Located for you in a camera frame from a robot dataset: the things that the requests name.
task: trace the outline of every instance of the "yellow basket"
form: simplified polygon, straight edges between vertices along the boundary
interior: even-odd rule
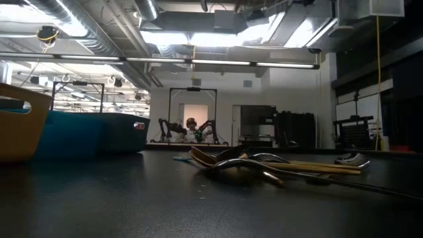
[[[7,112],[0,108],[0,163],[30,160],[37,148],[52,98],[4,83],[0,83],[0,96],[31,104],[27,113]]]

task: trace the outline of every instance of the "metal frame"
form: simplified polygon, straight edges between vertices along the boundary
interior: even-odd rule
[[[168,114],[167,114],[167,121],[170,122],[171,121],[171,102],[172,102],[172,91],[173,90],[187,90],[189,91],[195,91],[195,92],[200,92],[200,91],[213,91],[215,93],[215,99],[214,99],[214,120],[216,122],[216,115],[217,115],[217,89],[202,89],[202,88],[170,88],[169,89],[169,110],[168,110]]]
[[[68,84],[72,84],[75,86],[87,86],[87,85],[100,85],[101,86],[101,98],[100,98],[100,113],[103,112],[103,97],[104,97],[104,83],[88,83],[88,82],[81,82],[81,81],[74,81],[74,82],[59,82],[59,81],[54,81],[53,82],[53,90],[52,90],[52,105],[50,106],[50,110],[53,110],[54,108],[54,97],[56,95],[56,93],[60,92],[61,88],[59,88],[59,90],[56,92],[56,85],[57,84],[62,84],[63,87],[68,85]]]

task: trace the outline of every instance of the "table surface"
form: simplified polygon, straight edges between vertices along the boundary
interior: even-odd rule
[[[423,237],[423,205],[241,170],[211,180],[175,151],[0,167],[2,237]],[[336,155],[282,154],[332,163]],[[423,193],[423,161],[371,158],[342,179]]]

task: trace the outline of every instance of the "pipe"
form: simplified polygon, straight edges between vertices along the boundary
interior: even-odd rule
[[[113,9],[118,13],[119,17],[125,22],[126,26],[128,26],[129,30],[132,32],[132,34],[135,36],[135,39],[137,39],[139,45],[144,49],[145,55],[150,56],[150,52],[148,50],[148,45],[145,43],[143,37],[141,36],[141,33],[138,29],[135,29],[135,27],[132,25],[133,23],[129,20],[129,18],[126,16],[124,10],[119,6],[119,4],[116,2],[116,0],[108,0],[108,2],[112,5]]]
[[[152,21],[159,16],[159,6],[155,0],[134,0],[134,3],[143,20]]]
[[[110,12],[110,15],[112,16],[113,20],[116,22],[119,28],[124,32],[125,36],[128,37],[130,42],[135,46],[138,53],[140,53],[141,55],[145,55],[146,52],[141,47],[141,44],[137,42],[137,40],[134,38],[131,32],[129,32],[128,29],[124,26],[124,23],[122,23],[119,17],[114,13],[114,11],[112,10],[112,7],[110,7],[110,5],[108,4],[109,1],[107,0],[102,0],[102,1],[104,3],[104,7]]]
[[[24,0],[36,11],[52,18],[52,21],[71,36],[84,36],[96,40],[78,40],[78,43],[96,56],[122,56],[123,52],[115,45],[97,22],[74,0]],[[121,71],[131,83],[140,88],[149,89],[150,81],[140,75],[128,62],[112,67]]]

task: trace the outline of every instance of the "yellow cable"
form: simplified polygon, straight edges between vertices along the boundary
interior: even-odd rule
[[[57,31],[53,36],[47,37],[47,38],[40,38],[40,37],[38,37],[38,33],[39,33],[39,31],[37,31],[37,38],[39,40],[51,40],[51,39],[55,38],[59,34],[59,31]]]
[[[379,16],[376,16],[376,37],[377,37],[377,116],[376,116],[376,146],[377,151],[379,145],[379,111],[381,104],[381,43],[380,43],[380,30],[379,30]]]

